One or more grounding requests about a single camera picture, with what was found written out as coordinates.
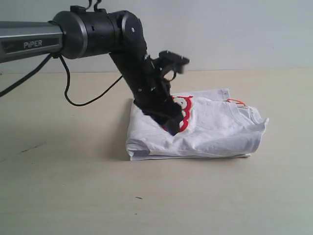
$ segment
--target mark on table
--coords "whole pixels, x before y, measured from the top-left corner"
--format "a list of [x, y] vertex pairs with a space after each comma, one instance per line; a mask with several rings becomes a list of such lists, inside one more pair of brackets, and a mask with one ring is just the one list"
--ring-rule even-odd
[[27, 148], [27, 149], [25, 149], [25, 150], [19, 152], [18, 154], [26, 153], [27, 151], [32, 150], [32, 149], [35, 149], [35, 148], [39, 148], [40, 146], [43, 146], [44, 144], [46, 144], [45, 141], [44, 141], [44, 143], [38, 144], [38, 145], [36, 145], [36, 146], [34, 146], [34, 147], [29, 147], [29, 148]]

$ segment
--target white wall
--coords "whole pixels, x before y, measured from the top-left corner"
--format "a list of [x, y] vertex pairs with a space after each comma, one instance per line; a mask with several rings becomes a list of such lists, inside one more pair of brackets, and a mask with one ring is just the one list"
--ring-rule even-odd
[[[48, 21], [87, 0], [3, 0], [0, 21]], [[104, 0], [108, 11], [130, 10], [143, 22], [153, 57], [169, 49], [191, 59], [189, 70], [312, 67], [312, 0]], [[43, 57], [0, 65], [25, 73]], [[69, 61], [72, 72], [115, 71], [108, 55]], [[63, 72], [50, 61], [42, 72]]]

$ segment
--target beige tabletop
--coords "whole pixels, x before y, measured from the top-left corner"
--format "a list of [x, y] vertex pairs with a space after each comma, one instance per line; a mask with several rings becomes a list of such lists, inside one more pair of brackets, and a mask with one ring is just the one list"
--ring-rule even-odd
[[[119, 74], [73, 74], [84, 102]], [[21, 75], [0, 76], [0, 90]], [[313, 69], [195, 71], [172, 92], [229, 88], [270, 118], [247, 159], [130, 162], [132, 94], [118, 83], [69, 105], [65, 74], [0, 98], [2, 235], [313, 234]]]

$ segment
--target robotic arm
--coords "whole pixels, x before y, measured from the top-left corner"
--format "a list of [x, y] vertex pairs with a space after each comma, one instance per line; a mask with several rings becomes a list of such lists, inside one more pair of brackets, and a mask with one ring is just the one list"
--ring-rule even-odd
[[189, 60], [169, 51], [151, 59], [140, 19], [129, 11], [107, 13], [97, 8], [98, 3], [94, 12], [71, 6], [48, 23], [0, 22], [0, 63], [48, 53], [68, 59], [108, 53], [130, 87], [135, 105], [171, 135], [177, 134], [183, 120], [181, 107], [173, 101], [170, 81], [164, 76], [169, 71], [174, 76], [183, 73]]

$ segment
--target folded t-shirt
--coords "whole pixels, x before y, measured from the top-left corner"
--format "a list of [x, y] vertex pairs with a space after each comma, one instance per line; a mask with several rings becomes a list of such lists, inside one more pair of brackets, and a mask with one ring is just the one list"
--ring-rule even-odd
[[184, 92], [173, 99], [184, 115], [175, 136], [132, 105], [126, 141], [131, 161], [248, 157], [258, 149], [268, 118], [254, 107], [227, 102], [228, 89]]

